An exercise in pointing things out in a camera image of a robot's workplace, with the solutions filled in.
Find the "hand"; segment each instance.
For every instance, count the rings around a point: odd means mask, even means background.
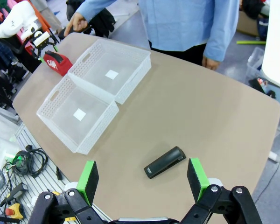
[[[69,34],[70,28],[73,26],[75,31],[81,31],[87,27],[87,21],[86,19],[80,14],[75,13],[70,19],[69,24],[67,24],[64,36],[67,36]]]
[[[221,62],[212,60],[210,58],[207,58],[206,56],[203,56],[203,59],[202,59],[202,66],[207,68],[207,69],[210,69],[210,70],[217,70],[220,63]]]

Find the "transparent storage box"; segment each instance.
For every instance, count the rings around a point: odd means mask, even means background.
[[[118,111],[112,98],[98,98],[87,91],[85,81],[65,75],[37,115],[72,152],[88,154]]]
[[[71,67],[68,74],[88,83],[88,90],[103,94],[123,104],[151,68],[150,51],[98,39]]]
[[[248,59],[247,63],[247,77],[250,79],[263,77],[261,66],[263,62],[263,57],[265,55],[265,51],[259,47],[256,47]]]

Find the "black pants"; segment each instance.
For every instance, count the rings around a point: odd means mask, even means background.
[[[202,58],[203,58],[203,52],[205,49],[206,44],[201,44],[194,46],[186,51],[165,51],[165,50],[158,50],[155,48],[152,48],[152,44],[149,41],[149,46],[151,50],[170,55],[173,57],[180,58],[182,60],[192,62],[194,64],[202,65]]]

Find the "person's right hand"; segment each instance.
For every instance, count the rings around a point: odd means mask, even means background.
[[[86,19],[80,13],[74,13],[70,19],[69,24],[66,26],[64,36],[69,34],[70,28],[73,26],[75,31],[81,31],[87,27]]]

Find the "white square label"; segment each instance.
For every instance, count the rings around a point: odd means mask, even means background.
[[[76,110],[76,112],[74,113],[74,117],[77,118],[79,121],[81,121],[85,115],[86,115],[86,113],[84,111],[82,111],[80,108],[78,108]]]
[[[117,75],[118,75],[118,72],[115,72],[113,70],[109,70],[107,72],[107,74],[105,74],[105,76],[107,76],[110,79],[115,79]]]

